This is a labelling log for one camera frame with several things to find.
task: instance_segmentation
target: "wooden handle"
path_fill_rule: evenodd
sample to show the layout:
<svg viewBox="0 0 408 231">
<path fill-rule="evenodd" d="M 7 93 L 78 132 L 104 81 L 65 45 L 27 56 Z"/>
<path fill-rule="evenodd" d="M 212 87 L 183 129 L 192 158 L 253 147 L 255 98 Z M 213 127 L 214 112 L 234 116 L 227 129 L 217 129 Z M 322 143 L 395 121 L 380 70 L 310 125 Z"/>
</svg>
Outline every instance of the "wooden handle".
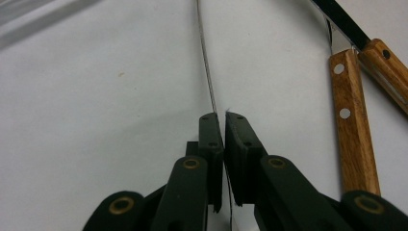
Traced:
<svg viewBox="0 0 408 231">
<path fill-rule="evenodd" d="M 363 190 L 380 195 L 370 126 L 353 50 L 330 57 L 344 192 Z"/>
<path fill-rule="evenodd" d="M 408 69 L 380 39 L 373 39 L 359 54 L 359 59 L 408 115 Z"/>
</svg>

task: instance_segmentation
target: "brown wooden handle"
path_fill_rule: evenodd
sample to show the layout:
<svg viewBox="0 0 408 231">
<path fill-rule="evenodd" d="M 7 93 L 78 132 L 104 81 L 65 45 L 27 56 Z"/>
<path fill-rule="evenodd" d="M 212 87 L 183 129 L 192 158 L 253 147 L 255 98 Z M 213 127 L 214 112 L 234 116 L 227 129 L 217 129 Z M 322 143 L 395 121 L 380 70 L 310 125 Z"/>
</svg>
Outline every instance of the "brown wooden handle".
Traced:
<svg viewBox="0 0 408 231">
<path fill-rule="evenodd" d="M 359 59 L 408 115 L 408 69 L 380 39 L 373 39 L 359 54 Z"/>
<path fill-rule="evenodd" d="M 370 126 L 353 50 L 330 57 L 344 192 L 363 190 L 380 195 Z"/>
</svg>

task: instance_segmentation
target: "silver rivet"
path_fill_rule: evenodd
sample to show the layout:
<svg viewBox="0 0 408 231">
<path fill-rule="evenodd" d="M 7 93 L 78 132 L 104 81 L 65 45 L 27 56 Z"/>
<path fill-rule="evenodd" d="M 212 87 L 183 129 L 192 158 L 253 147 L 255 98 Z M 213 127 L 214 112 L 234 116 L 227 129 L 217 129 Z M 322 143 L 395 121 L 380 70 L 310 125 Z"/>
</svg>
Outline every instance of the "silver rivet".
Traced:
<svg viewBox="0 0 408 231">
<path fill-rule="evenodd" d="M 341 74 L 344 71 L 344 65 L 343 64 L 337 64 L 334 67 L 334 73 L 336 74 Z"/>
<path fill-rule="evenodd" d="M 340 117 L 343 119 L 346 119 L 348 117 L 350 117 L 351 115 L 351 111 L 349 109 L 341 109 L 340 110 Z"/>
</svg>

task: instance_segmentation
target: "thin metal wire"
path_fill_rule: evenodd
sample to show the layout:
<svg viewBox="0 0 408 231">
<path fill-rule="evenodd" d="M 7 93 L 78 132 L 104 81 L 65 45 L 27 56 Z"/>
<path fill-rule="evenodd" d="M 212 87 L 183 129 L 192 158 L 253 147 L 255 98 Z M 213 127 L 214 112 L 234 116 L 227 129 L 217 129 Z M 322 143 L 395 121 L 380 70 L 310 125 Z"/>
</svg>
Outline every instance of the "thin metal wire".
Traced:
<svg viewBox="0 0 408 231">
<path fill-rule="evenodd" d="M 213 83 L 211 81 L 210 66 L 208 64 L 207 49 L 205 46 L 204 29 L 203 29 L 203 22 L 201 18 L 200 0 L 197 0 L 197 14 L 198 14 L 198 27 L 200 29 L 201 48 L 203 51 L 205 72 L 207 74 L 208 89 L 210 90 L 211 104 L 213 106 L 213 112 L 217 113 L 216 98 L 214 97 Z"/>
</svg>

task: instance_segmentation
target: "white surface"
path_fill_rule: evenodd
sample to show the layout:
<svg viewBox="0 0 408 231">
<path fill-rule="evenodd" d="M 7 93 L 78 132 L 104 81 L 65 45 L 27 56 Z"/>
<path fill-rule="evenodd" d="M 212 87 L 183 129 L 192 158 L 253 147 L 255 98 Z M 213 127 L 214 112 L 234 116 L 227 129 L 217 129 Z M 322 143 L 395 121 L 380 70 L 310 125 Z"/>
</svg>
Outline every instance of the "white surface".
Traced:
<svg viewBox="0 0 408 231">
<path fill-rule="evenodd" d="M 406 1 L 339 3 L 408 64 Z M 307 0 L 202 9 L 221 126 L 226 110 L 246 116 L 269 154 L 339 199 L 322 17 Z M 0 27 L 0 64 L 4 231 L 81 230 L 111 193 L 148 195 L 211 111 L 194 0 L 55 0 Z M 408 213 L 407 116 L 363 84 L 382 195 Z M 224 202 L 209 230 L 227 230 Z M 251 208 L 235 212 L 257 230 Z"/>
</svg>

